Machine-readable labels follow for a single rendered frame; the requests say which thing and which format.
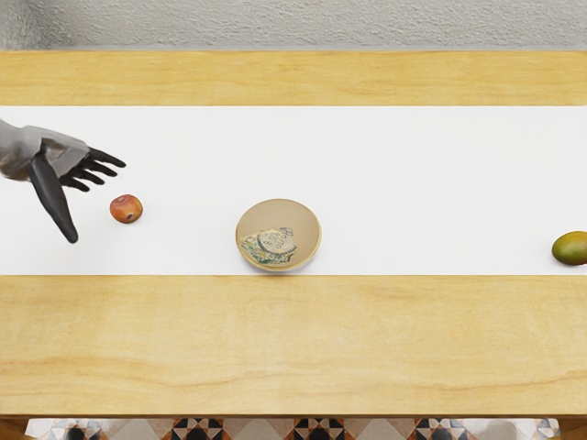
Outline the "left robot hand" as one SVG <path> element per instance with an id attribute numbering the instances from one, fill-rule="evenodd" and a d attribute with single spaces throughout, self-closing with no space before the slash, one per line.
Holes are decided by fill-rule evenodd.
<path id="1" fill-rule="evenodd" d="M 115 177 L 113 167 L 126 163 L 84 141 L 37 126 L 17 127 L 0 119 L 0 174 L 31 182 L 40 203 L 65 238 L 75 243 L 78 233 L 63 189 L 87 193 L 88 182 L 102 185 L 100 174 Z"/>

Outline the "beige patterned plate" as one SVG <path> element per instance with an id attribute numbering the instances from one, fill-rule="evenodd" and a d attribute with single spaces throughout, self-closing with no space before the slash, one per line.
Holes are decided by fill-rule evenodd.
<path id="1" fill-rule="evenodd" d="M 314 212 L 297 201 L 269 199 L 252 205 L 235 231 L 240 255 L 268 272 L 297 270 L 316 255 L 322 227 Z"/>

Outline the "red apple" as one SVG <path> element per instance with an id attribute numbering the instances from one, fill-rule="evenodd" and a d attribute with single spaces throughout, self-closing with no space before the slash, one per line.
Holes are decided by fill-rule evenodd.
<path id="1" fill-rule="evenodd" d="M 122 194 L 111 201 L 109 212 L 117 222 L 130 224 L 142 216 L 143 205 L 135 195 Z"/>

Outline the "green orange mango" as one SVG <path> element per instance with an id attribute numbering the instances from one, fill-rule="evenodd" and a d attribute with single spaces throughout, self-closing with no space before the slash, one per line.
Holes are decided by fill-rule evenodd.
<path id="1" fill-rule="evenodd" d="M 587 264 L 587 232 L 572 231 L 555 240 L 552 256 L 560 263 L 570 266 Z"/>

